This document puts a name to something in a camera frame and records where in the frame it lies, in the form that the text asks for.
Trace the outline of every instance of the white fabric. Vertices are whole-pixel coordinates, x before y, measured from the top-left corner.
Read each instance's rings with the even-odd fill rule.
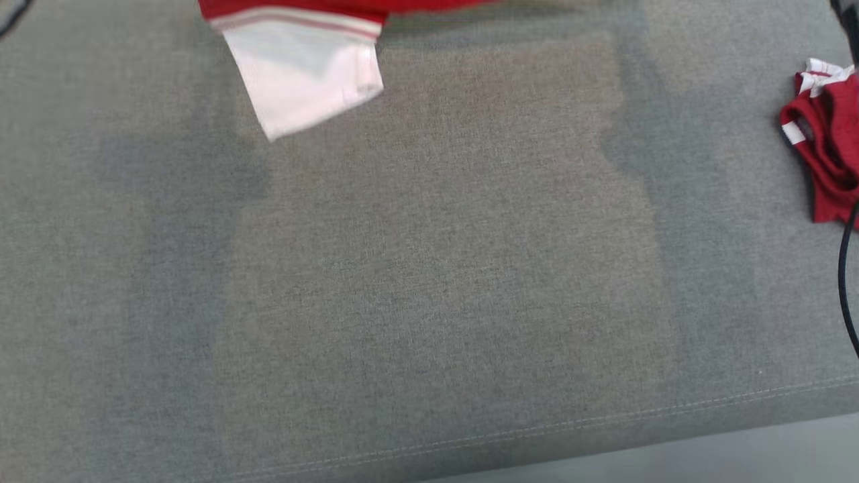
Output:
[[[270,141],[359,106],[383,89],[370,39],[274,20],[229,28],[223,36]]]
[[[782,130],[784,131],[784,135],[788,138],[791,144],[799,144],[802,141],[806,140],[804,134],[802,134],[802,130],[795,122],[791,121],[788,124],[782,125]]]
[[[802,85],[799,94],[811,90],[811,96],[817,97],[823,94],[823,88],[831,83],[842,83],[847,77],[856,73],[856,67],[851,65],[846,69],[835,64],[824,62],[817,58],[810,58],[806,62],[806,71],[801,72]]]
[[[227,30],[259,21],[282,21],[304,25],[305,27],[327,28],[373,41],[378,39],[379,34],[381,34],[379,22],[349,15],[279,6],[245,9],[232,15],[212,19],[211,25],[218,30]]]

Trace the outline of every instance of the white stripe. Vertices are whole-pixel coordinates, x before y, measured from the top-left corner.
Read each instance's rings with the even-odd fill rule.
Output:
[[[328,23],[340,27],[354,28],[361,30],[367,34],[378,36],[381,34],[381,24],[376,21],[357,18],[349,15],[333,14],[329,12],[319,12],[308,9],[293,9],[290,7],[254,7],[245,9],[241,12],[236,12],[232,15],[224,15],[214,18],[210,21],[213,27],[219,28],[221,25],[228,25],[237,21],[252,20],[254,17],[264,15],[288,15],[297,19],[306,21],[317,21]]]
[[[814,85],[811,87],[811,96],[817,97],[823,94],[823,88],[829,84],[842,83],[856,73],[856,67],[851,65],[847,69],[839,70],[832,77],[820,77],[814,79]]]
[[[808,72],[801,72],[800,77],[802,77],[802,85],[800,86],[799,94],[809,90],[814,87],[814,78],[817,77],[814,74],[809,74]]]
[[[782,125],[784,135],[788,137],[791,144],[797,145],[806,140],[805,134],[802,134],[802,129],[795,122],[790,121],[788,124]]]
[[[810,58],[806,62],[806,72],[821,72],[823,74],[828,74],[830,76],[834,76],[838,74],[843,68],[840,65],[830,64],[828,62],[824,62],[819,58]]]

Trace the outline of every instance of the sofa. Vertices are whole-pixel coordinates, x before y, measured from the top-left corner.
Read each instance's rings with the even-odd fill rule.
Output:
[[[196,2],[0,43],[0,480],[411,481],[859,412],[777,114],[826,2],[394,17],[269,143]],[[859,260],[848,260],[859,300]]]

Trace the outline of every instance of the folded red fabric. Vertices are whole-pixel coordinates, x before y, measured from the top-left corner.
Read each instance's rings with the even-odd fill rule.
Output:
[[[852,68],[809,67],[797,75],[797,90],[781,123],[811,169],[813,220],[846,223],[859,201],[859,81]]]

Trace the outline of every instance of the floor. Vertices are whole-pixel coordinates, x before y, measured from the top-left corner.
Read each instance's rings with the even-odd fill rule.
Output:
[[[859,414],[697,437],[432,483],[841,483],[859,474]]]

